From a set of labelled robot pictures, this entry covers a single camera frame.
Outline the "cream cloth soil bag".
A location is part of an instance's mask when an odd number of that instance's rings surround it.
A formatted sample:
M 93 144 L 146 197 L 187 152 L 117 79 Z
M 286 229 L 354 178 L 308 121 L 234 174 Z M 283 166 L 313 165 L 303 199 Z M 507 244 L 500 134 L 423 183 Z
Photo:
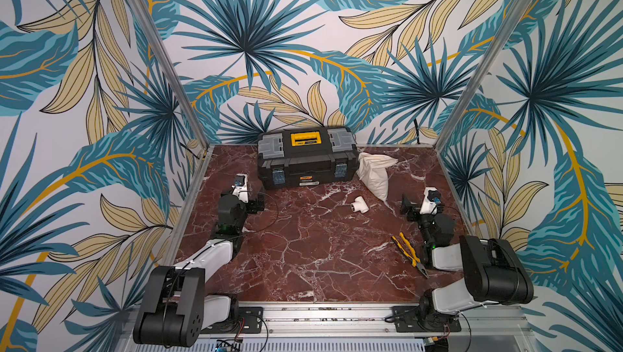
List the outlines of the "cream cloth soil bag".
M 398 159 L 383 155 L 361 152 L 358 157 L 357 175 L 363 184 L 379 200 L 387 201 L 389 194 L 389 176 L 387 169 L 396 165 Z

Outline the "white pipe elbow fitting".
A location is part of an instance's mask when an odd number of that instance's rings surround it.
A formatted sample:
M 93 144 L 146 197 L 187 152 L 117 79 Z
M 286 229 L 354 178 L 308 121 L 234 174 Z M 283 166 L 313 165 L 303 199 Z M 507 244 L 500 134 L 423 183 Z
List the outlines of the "white pipe elbow fitting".
M 367 213 L 369 211 L 369 206 L 365 199 L 363 199 L 363 196 L 356 197 L 350 204 L 350 208 L 352 212 Z

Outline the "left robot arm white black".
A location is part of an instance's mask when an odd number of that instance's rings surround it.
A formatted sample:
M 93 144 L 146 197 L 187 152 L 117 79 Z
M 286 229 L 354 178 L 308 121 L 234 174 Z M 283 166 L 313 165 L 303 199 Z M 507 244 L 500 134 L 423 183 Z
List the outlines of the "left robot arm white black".
M 239 254 L 248 216 L 264 207 L 263 194 L 247 201 L 232 192 L 221 195 L 210 240 L 186 260 L 151 272 L 133 328 L 134 343 L 191 347 L 202 330 L 237 318 L 235 296 L 208 296 L 205 284 Z

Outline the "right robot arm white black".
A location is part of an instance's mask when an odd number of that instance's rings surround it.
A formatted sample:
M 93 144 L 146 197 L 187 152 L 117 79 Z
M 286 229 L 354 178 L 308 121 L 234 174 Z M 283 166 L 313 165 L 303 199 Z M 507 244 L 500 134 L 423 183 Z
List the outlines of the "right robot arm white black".
M 402 197 L 400 213 L 417 225 L 421 250 L 405 235 L 393 241 L 410 265 L 428 277 L 430 271 L 461 272 L 462 278 L 443 287 L 426 290 L 413 308 L 395 307 L 399 332 L 457 332 L 459 315 L 487 305 L 530 303 L 534 285 L 518 254 L 501 238 L 482 239 L 460 235 L 454 240 L 455 220 L 443 213 L 441 194 L 426 188 L 419 204 Z

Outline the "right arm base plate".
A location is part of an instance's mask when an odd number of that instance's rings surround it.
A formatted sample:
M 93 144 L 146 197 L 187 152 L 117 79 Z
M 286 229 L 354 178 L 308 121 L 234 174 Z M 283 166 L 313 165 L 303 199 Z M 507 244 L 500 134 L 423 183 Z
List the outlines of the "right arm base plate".
M 462 330 L 457 316 L 436 311 L 424 312 L 417 305 L 393 306 L 385 321 L 393 324 L 398 333 L 453 334 Z

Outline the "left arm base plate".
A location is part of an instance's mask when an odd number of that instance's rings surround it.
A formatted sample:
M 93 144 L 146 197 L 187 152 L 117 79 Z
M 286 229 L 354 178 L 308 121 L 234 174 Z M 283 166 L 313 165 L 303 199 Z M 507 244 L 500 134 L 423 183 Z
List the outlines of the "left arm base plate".
M 266 333 L 264 308 L 242 307 L 237 314 L 202 330 L 202 334 L 261 334 Z

